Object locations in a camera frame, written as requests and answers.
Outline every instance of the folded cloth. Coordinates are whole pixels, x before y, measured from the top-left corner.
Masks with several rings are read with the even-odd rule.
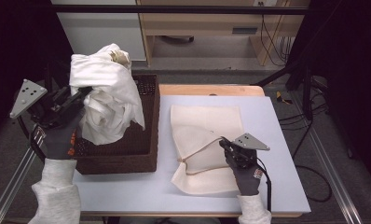
[[[142,102],[131,76],[130,56],[116,44],[90,56],[72,55],[69,85],[72,95],[78,88],[93,88],[84,100],[86,114],[80,121],[81,136],[93,144],[116,142],[131,120],[145,128]]]
[[[188,194],[238,190],[218,143],[221,136],[235,139],[243,134],[237,106],[173,105],[171,126],[180,162],[172,183],[178,189]]]

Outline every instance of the white tabletop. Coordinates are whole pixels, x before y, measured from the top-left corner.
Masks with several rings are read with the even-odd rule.
[[[272,215],[299,216],[310,207],[297,175],[270,98],[265,96],[161,96],[158,123],[158,168],[154,173],[81,175],[75,173],[84,215],[216,216],[240,214],[236,195],[187,195],[171,183],[178,167],[170,125],[171,105],[237,105],[245,132],[270,147],[258,151],[272,181]],[[267,204],[263,177],[260,193]]]

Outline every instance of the dark brown basket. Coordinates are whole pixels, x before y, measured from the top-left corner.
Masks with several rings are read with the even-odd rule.
[[[95,146],[77,138],[74,159],[82,175],[155,172],[158,153],[159,87],[156,75],[133,75],[142,100],[145,130],[131,122],[112,144]]]

